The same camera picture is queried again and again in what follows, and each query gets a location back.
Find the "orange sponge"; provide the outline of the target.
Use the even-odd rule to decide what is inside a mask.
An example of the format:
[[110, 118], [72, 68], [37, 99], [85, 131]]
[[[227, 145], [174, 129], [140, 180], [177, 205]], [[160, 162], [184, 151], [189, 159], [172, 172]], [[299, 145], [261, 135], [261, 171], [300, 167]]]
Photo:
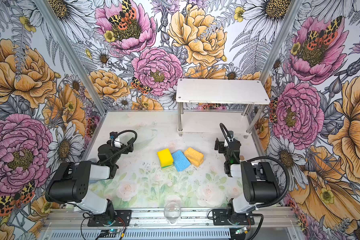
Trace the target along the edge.
[[193, 148], [188, 148], [185, 150], [184, 154], [189, 161], [200, 164], [204, 160], [204, 155]]
[[195, 166], [195, 167], [198, 168], [198, 167], [204, 162], [204, 160], [203, 160], [203, 159], [201, 159], [201, 160], [199, 160], [199, 161], [189, 160], [189, 162], [190, 162], [193, 166]]

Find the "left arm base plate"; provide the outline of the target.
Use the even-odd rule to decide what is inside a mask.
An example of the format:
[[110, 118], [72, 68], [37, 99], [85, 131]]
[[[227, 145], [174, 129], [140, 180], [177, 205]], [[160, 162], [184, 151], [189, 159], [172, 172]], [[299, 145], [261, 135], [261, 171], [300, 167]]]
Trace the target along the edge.
[[132, 210], [114, 210], [113, 214], [94, 215], [87, 223], [88, 227], [128, 227]]

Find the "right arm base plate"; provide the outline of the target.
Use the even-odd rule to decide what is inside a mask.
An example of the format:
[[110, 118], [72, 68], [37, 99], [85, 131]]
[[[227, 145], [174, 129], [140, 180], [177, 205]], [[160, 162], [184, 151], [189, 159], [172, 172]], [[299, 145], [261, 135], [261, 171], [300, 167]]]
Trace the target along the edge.
[[249, 226], [254, 225], [254, 218], [246, 214], [229, 213], [227, 209], [212, 209], [208, 218], [213, 221], [214, 226]]

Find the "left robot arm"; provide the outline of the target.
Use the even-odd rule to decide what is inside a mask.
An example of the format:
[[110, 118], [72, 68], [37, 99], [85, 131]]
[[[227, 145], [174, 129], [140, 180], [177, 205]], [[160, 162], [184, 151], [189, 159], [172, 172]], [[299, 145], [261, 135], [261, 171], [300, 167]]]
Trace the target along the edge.
[[133, 152], [138, 134], [133, 130], [111, 132], [107, 143], [98, 148], [97, 162], [81, 161], [60, 164], [46, 188], [46, 200], [58, 204], [73, 205], [96, 217], [114, 219], [111, 200], [93, 193], [90, 181], [112, 180], [119, 166], [121, 155]]

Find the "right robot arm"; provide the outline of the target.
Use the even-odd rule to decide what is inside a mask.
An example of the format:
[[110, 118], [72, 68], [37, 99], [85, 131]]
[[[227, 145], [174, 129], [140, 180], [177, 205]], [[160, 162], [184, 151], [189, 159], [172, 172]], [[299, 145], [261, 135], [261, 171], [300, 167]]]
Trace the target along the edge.
[[270, 163], [259, 157], [243, 160], [240, 157], [241, 143], [234, 138], [225, 141], [216, 139], [214, 149], [224, 155], [224, 172], [230, 178], [240, 178], [242, 193], [230, 199], [227, 215], [249, 215], [253, 211], [269, 207], [281, 200], [283, 193], [277, 183]]

